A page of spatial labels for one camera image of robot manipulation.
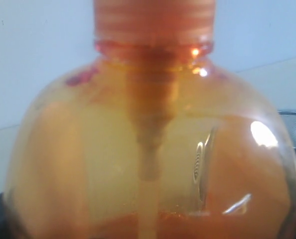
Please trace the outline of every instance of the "pink stain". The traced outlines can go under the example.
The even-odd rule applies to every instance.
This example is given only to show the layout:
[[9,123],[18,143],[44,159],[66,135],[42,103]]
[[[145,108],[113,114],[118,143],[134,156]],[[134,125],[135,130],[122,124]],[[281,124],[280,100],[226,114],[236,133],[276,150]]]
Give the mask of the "pink stain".
[[66,81],[66,84],[70,87],[75,87],[80,84],[88,83],[92,79],[92,76],[98,73],[99,73],[98,69],[95,67],[92,67],[88,71],[81,72],[78,75],[69,78]]

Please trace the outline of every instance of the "yellow liquid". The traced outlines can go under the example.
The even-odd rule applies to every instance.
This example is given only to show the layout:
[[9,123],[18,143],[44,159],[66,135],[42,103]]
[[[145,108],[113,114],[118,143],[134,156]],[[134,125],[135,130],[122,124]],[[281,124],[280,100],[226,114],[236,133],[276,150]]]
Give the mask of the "yellow liquid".
[[[33,239],[138,238],[142,215],[158,239],[293,238],[296,157],[275,109],[207,59],[145,67],[133,87],[140,70],[100,58],[41,93],[12,155],[10,218]],[[156,176],[142,183],[150,132]]]

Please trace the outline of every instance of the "white wall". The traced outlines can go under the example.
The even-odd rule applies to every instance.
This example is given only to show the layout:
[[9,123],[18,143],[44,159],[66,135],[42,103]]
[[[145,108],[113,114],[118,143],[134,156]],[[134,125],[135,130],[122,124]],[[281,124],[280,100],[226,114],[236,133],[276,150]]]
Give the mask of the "white wall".
[[[241,71],[296,57],[296,0],[217,4],[212,57],[219,65]],[[92,19],[91,0],[0,0],[0,128],[18,124],[52,79],[94,58]],[[286,91],[285,81],[273,81],[271,94]]]

